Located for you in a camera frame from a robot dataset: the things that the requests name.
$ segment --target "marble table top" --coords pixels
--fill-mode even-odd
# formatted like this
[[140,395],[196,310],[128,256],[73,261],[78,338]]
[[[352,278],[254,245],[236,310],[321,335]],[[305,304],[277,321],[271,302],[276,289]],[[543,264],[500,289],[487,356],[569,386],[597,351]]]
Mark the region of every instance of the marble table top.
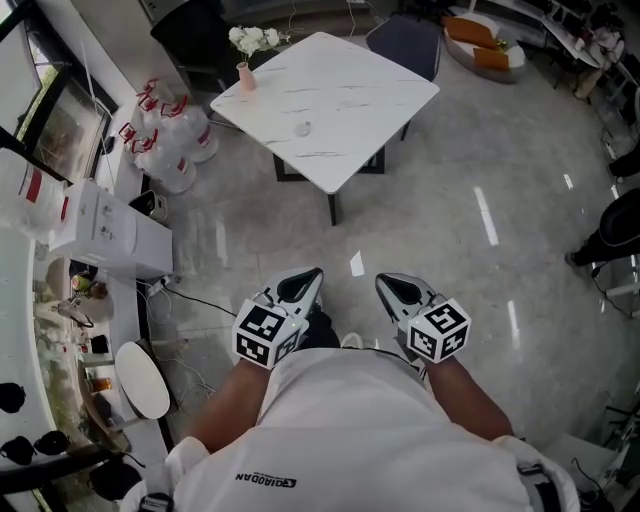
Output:
[[[254,70],[211,108],[333,194],[439,91],[390,60],[317,32]],[[296,127],[310,123],[306,136]]]

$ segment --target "pink vase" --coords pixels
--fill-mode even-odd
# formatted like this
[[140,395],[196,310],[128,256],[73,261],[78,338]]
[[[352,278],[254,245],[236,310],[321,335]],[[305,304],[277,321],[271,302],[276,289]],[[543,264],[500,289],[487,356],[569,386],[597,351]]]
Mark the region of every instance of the pink vase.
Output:
[[246,62],[241,62],[236,66],[236,69],[240,75],[240,87],[245,91],[253,91],[256,88],[256,79],[249,69],[249,65]]

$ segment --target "plastic bottle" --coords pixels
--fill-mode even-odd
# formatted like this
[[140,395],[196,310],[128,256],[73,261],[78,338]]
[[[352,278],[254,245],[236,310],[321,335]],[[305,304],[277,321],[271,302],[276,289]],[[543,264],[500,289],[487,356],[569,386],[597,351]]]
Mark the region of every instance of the plastic bottle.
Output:
[[160,183],[167,192],[181,194],[196,179],[196,166],[182,156],[178,145],[155,129],[138,133],[130,123],[120,130],[120,136],[128,145],[135,165],[145,174]]
[[64,184],[8,149],[0,149],[0,225],[49,243],[64,219]]
[[158,78],[150,79],[146,84],[144,84],[142,92],[137,94],[138,97],[146,95],[157,98],[163,103],[173,103],[176,100],[175,96],[165,83]]
[[201,107],[187,105],[185,96],[180,103],[164,103],[160,109],[162,126],[195,163],[209,160],[218,151],[218,139]]
[[145,94],[140,98],[138,106],[142,113],[142,124],[146,130],[163,130],[159,100],[157,98]]

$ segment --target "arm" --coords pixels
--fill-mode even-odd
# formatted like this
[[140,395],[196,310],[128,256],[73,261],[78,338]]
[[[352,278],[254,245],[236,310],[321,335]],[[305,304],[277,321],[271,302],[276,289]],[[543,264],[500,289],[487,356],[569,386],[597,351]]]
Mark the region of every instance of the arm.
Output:
[[270,370],[241,359],[205,404],[188,435],[214,453],[255,427],[270,375]]
[[439,364],[425,364],[433,395],[453,423],[489,441],[513,435],[506,414],[455,357]]

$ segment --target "glossy tile floor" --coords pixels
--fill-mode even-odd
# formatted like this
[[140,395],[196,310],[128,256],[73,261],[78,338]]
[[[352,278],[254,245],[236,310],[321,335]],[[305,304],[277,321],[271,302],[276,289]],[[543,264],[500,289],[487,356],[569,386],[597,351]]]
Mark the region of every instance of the glossy tile floor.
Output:
[[[560,432],[597,439],[604,406],[627,406],[640,379],[639,327],[603,306],[587,271],[563,261],[613,195],[597,115],[566,84],[553,90],[553,78],[540,55],[522,82],[489,82],[443,49],[441,92],[404,142],[388,144],[386,175],[356,175],[340,191],[337,227],[319,189],[277,183],[268,150],[219,130],[220,150],[196,185],[169,198],[182,276],[175,288],[237,311],[271,274],[319,266],[338,335],[355,330],[392,347],[374,277],[419,276],[473,318],[460,359],[519,435],[538,444]],[[354,277],[358,252],[365,274]],[[610,265],[601,285],[631,280],[629,265]],[[166,340],[156,345],[160,356],[183,358],[220,386],[234,362],[233,319],[172,301],[168,324],[153,329]],[[162,317],[166,298],[150,302]],[[165,365],[193,414],[205,398],[198,377]],[[177,438],[187,422],[171,417]]]

